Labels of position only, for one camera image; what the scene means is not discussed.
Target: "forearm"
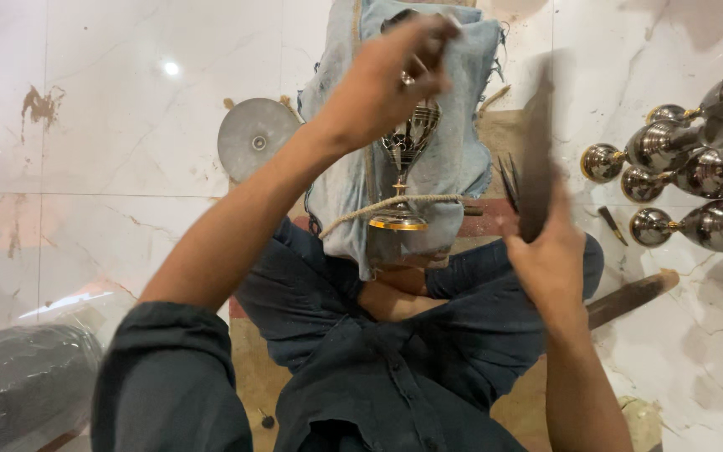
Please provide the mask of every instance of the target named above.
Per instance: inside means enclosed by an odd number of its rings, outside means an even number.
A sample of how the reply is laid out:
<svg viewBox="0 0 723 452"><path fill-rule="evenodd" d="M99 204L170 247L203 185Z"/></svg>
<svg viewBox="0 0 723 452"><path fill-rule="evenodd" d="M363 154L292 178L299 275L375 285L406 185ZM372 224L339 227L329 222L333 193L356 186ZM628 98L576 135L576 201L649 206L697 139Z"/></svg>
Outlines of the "forearm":
<svg viewBox="0 0 723 452"><path fill-rule="evenodd" d="M546 325L546 421L553 449L631 452L627 424L590 342L584 307Z"/></svg>
<svg viewBox="0 0 723 452"><path fill-rule="evenodd" d="M218 310L300 194L343 154L341 146L321 124L302 126L269 162L192 225L139 303L166 301Z"/></svg>

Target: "rope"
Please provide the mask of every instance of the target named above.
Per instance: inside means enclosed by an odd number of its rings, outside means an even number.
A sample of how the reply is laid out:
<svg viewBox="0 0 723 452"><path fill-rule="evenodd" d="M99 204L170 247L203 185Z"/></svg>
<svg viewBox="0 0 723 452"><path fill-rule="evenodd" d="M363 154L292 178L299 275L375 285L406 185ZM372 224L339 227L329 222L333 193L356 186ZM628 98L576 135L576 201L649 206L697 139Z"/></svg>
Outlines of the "rope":
<svg viewBox="0 0 723 452"><path fill-rule="evenodd" d="M462 195L400 195L396 196L394 198L389 198L388 200L381 201L380 203L371 204L365 208L361 208L357 211L352 211L350 213L346 213L343 216L340 216L336 220L333 221L333 223L329 224L328 227L323 230L323 232L320 233L318 236L320 240L325 239L331 231L333 231L336 226L339 226L340 224L344 223L348 220L353 220L357 216L362 216L365 214L368 214L372 211L376 211L380 208L385 208L386 206L390 206L392 204L397 203L404 203L406 201L428 201L428 202L441 202L441 201L461 201Z"/></svg>

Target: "blue cloth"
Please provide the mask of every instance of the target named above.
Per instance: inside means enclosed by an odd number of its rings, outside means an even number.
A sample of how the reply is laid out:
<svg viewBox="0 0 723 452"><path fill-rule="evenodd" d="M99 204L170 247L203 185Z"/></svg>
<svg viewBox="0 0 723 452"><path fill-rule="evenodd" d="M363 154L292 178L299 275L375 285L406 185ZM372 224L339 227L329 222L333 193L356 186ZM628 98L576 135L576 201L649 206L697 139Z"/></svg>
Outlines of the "blue cloth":
<svg viewBox="0 0 723 452"><path fill-rule="evenodd" d="M354 5L361 8L354 26ZM497 20L482 20L480 10L464 6L400 3L391 0L336 0L328 16L326 51L315 77L298 97L300 115L314 118L331 89L353 59L353 43L379 35L381 23L401 10L414 8L433 14L451 9L462 23L463 38L451 43L445 68L454 88L437 98L443 118L423 156L409 174L407 195L461 194L478 197L492 178L489 150L477 138L473 124L479 97L485 90L498 45L503 34ZM394 168L378 142L371 145L374 187L368 187L365 149L334 163L312 185L306 208L322 228L337 217L391 197ZM463 208L458 203L425 203L415 206L429 221L427 231L402 234L400 254L424 254L451 246L462 224ZM374 277L367 258L367 218L346 221L325 240L328 255L349 257L358 263L359 278Z"/></svg>

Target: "hand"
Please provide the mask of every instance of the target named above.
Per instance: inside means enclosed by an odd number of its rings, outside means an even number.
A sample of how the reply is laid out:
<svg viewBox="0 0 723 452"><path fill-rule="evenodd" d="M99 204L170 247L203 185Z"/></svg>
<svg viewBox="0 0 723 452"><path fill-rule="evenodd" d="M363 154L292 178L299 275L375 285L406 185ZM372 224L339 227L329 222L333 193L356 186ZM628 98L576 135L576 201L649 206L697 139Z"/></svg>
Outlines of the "hand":
<svg viewBox="0 0 723 452"><path fill-rule="evenodd" d="M404 87L401 72L414 57L429 60L432 43L455 37L459 29L440 16L421 15L364 43L353 65L312 122L341 143L343 153L367 146L406 120L417 103L450 87L441 64L428 72L411 70L415 84Z"/></svg>
<svg viewBox="0 0 723 452"><path fill-rule="evenodd" d="M581 321L585 315L585 234L570 221L568 193L559 177L554 182L550 204L546 225L531 244L518 235L517 219L507 219L502 224L509 261L547 326L571 319Z"/></svg>

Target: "round metal plate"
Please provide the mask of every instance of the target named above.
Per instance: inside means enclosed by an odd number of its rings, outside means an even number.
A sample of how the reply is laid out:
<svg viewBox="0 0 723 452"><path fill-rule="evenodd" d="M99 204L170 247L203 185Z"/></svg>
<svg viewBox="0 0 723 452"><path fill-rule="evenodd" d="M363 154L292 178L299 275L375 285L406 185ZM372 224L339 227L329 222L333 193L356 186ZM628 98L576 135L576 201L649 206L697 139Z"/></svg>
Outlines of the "round metal plate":
<svg viewBox="0 0 723 452"><path fill-rule="evenodd" d="M280 102L255 98L231 108L219 127L216 148L227 174L242 182L271 159L300 122Z"/></svg>

